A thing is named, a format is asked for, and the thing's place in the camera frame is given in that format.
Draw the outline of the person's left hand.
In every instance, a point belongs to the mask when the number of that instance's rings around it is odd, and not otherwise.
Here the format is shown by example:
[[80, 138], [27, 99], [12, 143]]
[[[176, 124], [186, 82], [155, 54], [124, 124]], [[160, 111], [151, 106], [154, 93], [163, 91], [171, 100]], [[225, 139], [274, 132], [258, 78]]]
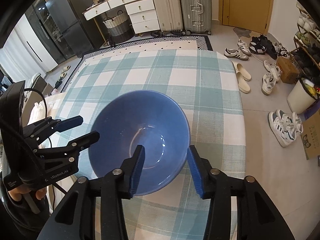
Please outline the person's left hand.
[[[30, 192], [31, 190], [28, 187], [26, 187], [25, 185], [20, 185], [17, 188], [10, 190], [8, 193], [14, 201], [19, 202], [21, 201], [23, 195], [28, 194]], [[35, 196], [38, 200], [41, 200], [46, 196], [46, 193], [47, 188], [45, 187], [40, 190], [37, 190], [35, 192]]]

